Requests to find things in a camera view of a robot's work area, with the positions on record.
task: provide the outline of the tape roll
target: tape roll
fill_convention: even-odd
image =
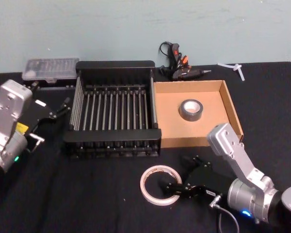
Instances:
[[[187,121],[197,121],[202,117],[203,105],[197,100],[185,100],[179,107],[180,116]]]
[[[179,184],[182,183],[182,179],[181,179],[180,175],[171,167],[164,166],[164,165],[152,166],[152,167],[148,168],[141,176],[140,189],[141,189],[142,195],[144,196],[144,198],[148,202],[150,202],[154,205],[160,205],[160,206],[171,205],[172,203],[177,201],[180,196],[173,195],[173,196],[166,198],[166,199],[159,199],[159,198],[155,198],[155,197],[151,196],[146,190],[146,180],[151,174],[153,174],[155,172],[166,172],[169,175],[171,175],[173,178],[175,178],[177,183],[179,183]]]

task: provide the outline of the teal wall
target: teal wall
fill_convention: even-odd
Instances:
[[[165,40],[191,65],[291,61],[291,0],[0,0],[0,72],[74,56],[161,66]]]

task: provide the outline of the cardboard box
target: cardboard box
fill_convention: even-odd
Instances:
[[[243,130],[225,81],[156,82],[154,90],[161,148],[209,146],[207,134],[225,122],[242,140]],[[190,122],[180,116],[178,108],[187,99],[203,104],[200,120]]]

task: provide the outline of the black table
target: black table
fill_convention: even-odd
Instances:
[[[244,132],[245,149],[254,165],[270,176],[279,190],[291,186],[291,63],[243,64],[246,78],[219,66],[203,80],[225,80]],[[20,73],[0,74],[21,81]],[[165,78],[157,76],[157,81]],[[38,98],[56,108],[73,91],[39,91]],[[180,157],[204,155],[203,148],[162,150],[157,158],[114,158],[72,162],[61,154],[62,128],[42,127],[46,142],[23,156],[6,175],[0,193],[2,232],[160,233],[216,231],[216,214],[195,199],[171,206],[148,203],[139,189],[142,173],[153,165],[173,167],[180,174]],[[222,160],[221,173],[231,175]],[[156,181],[149,181],[150,188]],[[277,231],[236,213],[241,232]],[[225,232],[234,232],[229,218]]]

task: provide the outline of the black metal rack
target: black metal rack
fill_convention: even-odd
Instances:
[[[75,158],[157,156],[161,147],[152,61],[78,62],[64,135]]]

